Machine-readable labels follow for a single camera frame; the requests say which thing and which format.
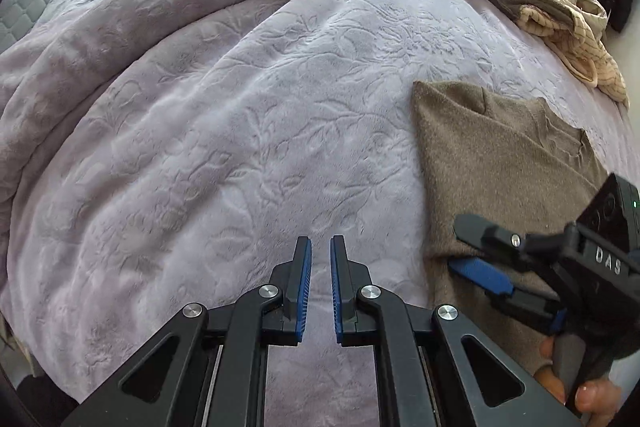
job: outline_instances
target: comforter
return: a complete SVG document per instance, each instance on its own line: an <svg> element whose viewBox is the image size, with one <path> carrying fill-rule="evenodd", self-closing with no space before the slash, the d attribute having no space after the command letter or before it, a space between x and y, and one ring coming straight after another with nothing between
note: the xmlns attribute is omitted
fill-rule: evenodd
<svg viewBox="0 0 640 427"><path fill-rule="evenodd" d="M266 424L375 424L372 352L335 344L329 238L429 303L417 79L546 96L640 180L625 110L487 0L98 0L0 55L2 313L81 401L309 235L305 340L271 351Z"/></svg>

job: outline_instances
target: finger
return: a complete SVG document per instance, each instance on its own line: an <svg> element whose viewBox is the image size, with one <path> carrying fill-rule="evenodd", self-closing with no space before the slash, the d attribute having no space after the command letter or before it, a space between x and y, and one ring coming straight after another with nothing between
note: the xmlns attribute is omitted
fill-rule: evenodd
<svg viewBox="0 0 640 427"><path fill-rule="evenodd" d="M533 377L540 385L555 396L558 402L562 404L566 402L564 397L564 385L562 385L562 381L554 375L550 365L543 365L543 367L536 371Z"/></svg>
<svg viewBox="0 0 640 427"><path fill-rule="evenodd" d="M614 416L614 414L594 414L591 416L587 427L607 427L607 425L612 422Z"/></svg>
<svg viewBox="0 0 640 427"><path fill-rule="evenodd" d="M554 338L547 337L540 343L540 356L543 359L551 360L554 354Z"/></svg>
<svg viewBox="0 0 640 427"><path fill-rule="evenodd" d="M578 388L575 406L581 412L613 416L620 405L622 390L608 379L591 380Z"/></svg>

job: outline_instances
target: metal screw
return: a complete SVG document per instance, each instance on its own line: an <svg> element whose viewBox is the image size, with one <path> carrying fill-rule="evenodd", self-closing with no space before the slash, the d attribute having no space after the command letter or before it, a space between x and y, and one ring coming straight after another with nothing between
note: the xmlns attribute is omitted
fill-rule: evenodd
<svg viewBox="0 0 640 427"><path fill-rule="evenodd" d="M363 286L362 290L360 290L360 293L362 293L362 296L366 299L377 299L378 297L380 297L382 291L377 286L369 284L367 286Z"/></svg>
<svg viewBox="0 0 640 427"><path fill-rule="evenodd" d="M188 319L194 319L201 313L202 306L200 306L197 302L192 302L191 304L187 304L184 308L182 308L182 315L184 315Z"/></svg>
<svg viewBox="0 0 640 427"><path fill-rule="evenodd" d="M450 304L443 304L438 308L438 315L446 321L452 321L458 316L458 310Z"/></svg>
<svg viewBox="0 0 640 427"><path fill-rule="evenodd" d="M264 297L265 299L270 299L271 297L275 297L278 294L278 287L273 284L265 284L264 286L260 286L258 293L260 297Z"/></svg>

